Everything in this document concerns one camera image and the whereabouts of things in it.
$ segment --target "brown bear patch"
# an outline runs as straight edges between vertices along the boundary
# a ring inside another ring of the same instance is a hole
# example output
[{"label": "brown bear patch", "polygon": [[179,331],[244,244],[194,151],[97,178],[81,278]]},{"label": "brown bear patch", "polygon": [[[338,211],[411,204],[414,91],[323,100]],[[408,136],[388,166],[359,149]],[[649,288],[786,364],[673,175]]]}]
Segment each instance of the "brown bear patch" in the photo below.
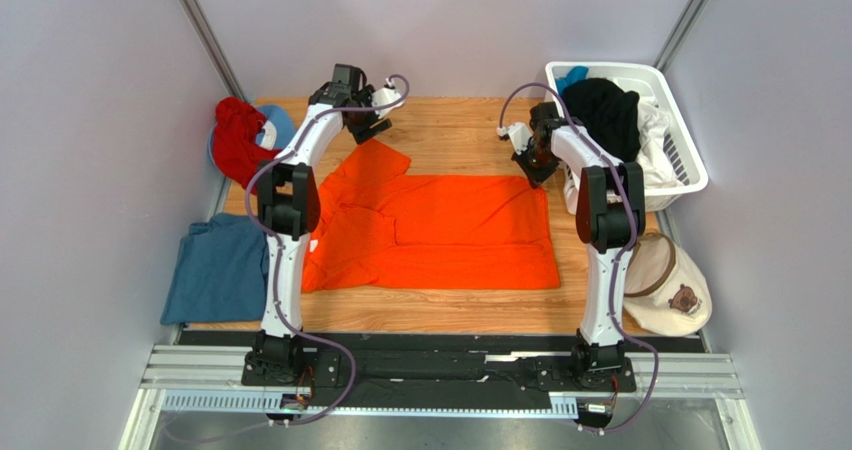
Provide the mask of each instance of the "brown bear patch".
[{"label": "brown bear patch", "polygon": [[669,308],[680,310],[683,313],[689,313],[689,311],[692,310],[692,307],[694,307],[697,303],[698,297],[695,296],[695,292],[692,291],[692,288],[681,284],[680,290],[677,291],[674,298],[669,300]]}]

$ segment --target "wood grain surface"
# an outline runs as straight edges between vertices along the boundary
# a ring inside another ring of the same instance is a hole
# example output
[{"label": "wood grain surface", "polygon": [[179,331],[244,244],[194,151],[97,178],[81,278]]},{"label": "wood grain surface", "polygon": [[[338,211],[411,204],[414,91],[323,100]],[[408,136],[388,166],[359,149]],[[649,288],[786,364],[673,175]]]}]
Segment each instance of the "wood grain surface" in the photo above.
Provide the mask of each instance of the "wood grain surface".
[{"label": "wood grain surface", "polygon": [[[516,99],[506,122],[528,121],[529,108],[540,100]],[[259,99],[276,103],[298,125],[307,98]],[[509,158],[511,145],[495,133],[502,99],[410,98],[391,114],[393,127],[378,140],[411,157],[411,175],[517,175]],[[343,130],[331,143],[318,168],[322,181],[352,152],[355,143]],[[544,188],[548,194],[550,228],[562,287],[551,290],[399,290],[356,287],[323,290],[302,296],[308,331],[390,331],[500,334],[573,334],[580,326],[586,300],[588,262],[577,237],[574,217],[562,197],[559,171]],[[232,184],[225,212],[245,215],[243,189]],[[657,228],[653,214],[647,230]],[[624,326],[644,332],[630,315]],[[192,324],[192,329],[257,330],[259,322]]]}]

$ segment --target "blue cloth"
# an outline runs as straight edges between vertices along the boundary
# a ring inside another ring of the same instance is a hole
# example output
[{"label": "blue cloth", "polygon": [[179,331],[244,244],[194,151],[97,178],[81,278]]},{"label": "blue cloth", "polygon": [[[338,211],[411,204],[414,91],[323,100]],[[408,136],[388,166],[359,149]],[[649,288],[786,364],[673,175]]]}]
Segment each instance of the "blue cloth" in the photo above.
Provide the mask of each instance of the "blue cloth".
[{"label": "blue cloth", "polygon": [[562,95],[562,90],[574,85],[577,82],[583,81],[586,79],[586,76],[589,74],[589,67],[574,67],[568,72],[568,75],[565,75],[563,78],[556,79],[556,91],[559,95]]},{"label": "blue cloth", "polygon": [[[290,140],[296,136],[296,126],[293,125],[293,119],[290,118],[290,115],[283,108],[274,104],[261,105],[255,108],[266,117],[267,121],[275,125],[275,144],[272,148],[280,150],[286,147],[290,143]],[[215,129],[216,125],[214,124],[213,128],[210,129],[210,136],[207,137],[207,157],[210,158],[211,162],[213,162],[213,130]],[[254,143],[260,145],[265,133],[264,131],[258,133],[257,138],[254,139]]]},{"label": "blue cloth", "polygon": [[260,320],[266,307],[266,236],[248,217],[220,213],[180,242],[160,323]]}]

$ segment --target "brown strap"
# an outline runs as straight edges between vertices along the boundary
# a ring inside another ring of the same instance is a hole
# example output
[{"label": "brown strap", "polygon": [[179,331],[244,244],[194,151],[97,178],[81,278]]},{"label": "brown strap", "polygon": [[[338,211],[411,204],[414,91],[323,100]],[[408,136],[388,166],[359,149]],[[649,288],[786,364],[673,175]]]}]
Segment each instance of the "brown strap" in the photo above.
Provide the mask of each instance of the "brown strap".
[{"label": "brown strap", "polygon": [[[648,242],[648,241],[653,241],[653,240],[659,240],[661,238],[669,244],[669,261],[666,264],[666,269],[663,271],[663,274],[660,275],[660,278],[658,278],[657,281],[654,282],[652,285],[650,285],[648,288],[642,290],[641,292],[625,293],[624,294],[625,297],[628,297],[628,298],[647,297],[648,295],[656,292],[661,286],[663,286],[663,284],[666,283],[666,280],[669,279],[669,276],[672,274],[672,271],[674,271],[674,265],[675,265],[675,262],[677,261],[677,257],[676,257],[676,254],[675,254],[675,252],[676,252],[675,251],[675,245],[674,245],[674,242],[672,241],[672,239],[663,235],[662,233],[649,233],[649,234],[646,234],[646,235],[639,237],[639,243],[636,244],[636,248],[633,250],[633,255],[635,256],[636,253],[639,251],[639,247],[642,245],[643,240]],[[630,272],[630,267],[632,265],[633,265],[633,259],[630,259],[630,263],[627,264],[627,271],[628,272]]]}]

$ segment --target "gray floor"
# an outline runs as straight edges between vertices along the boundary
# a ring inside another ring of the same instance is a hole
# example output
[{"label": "gray floor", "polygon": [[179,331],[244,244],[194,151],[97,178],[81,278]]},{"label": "gray floor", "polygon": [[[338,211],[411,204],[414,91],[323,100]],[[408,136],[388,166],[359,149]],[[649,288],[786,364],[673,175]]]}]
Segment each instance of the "gray floor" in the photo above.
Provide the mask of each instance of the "gray floor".
[{"label": "gray floor", "polygon": [[[620,399],[616,421],[627,418],[637,404]],[[174,435],[186,439],[222,435],[263,422],[257,414],[164,414]],[[188,446],[155,437],[153,449],[209,450],[275,448],[299,450],[473,450],[528,449],[727,449],[713,400],[652,400],[629,429],[596,437],[580,433],[573,422],[537,419],[438,417],[328,417],[305,427],[263,428],[233,439]]]}]

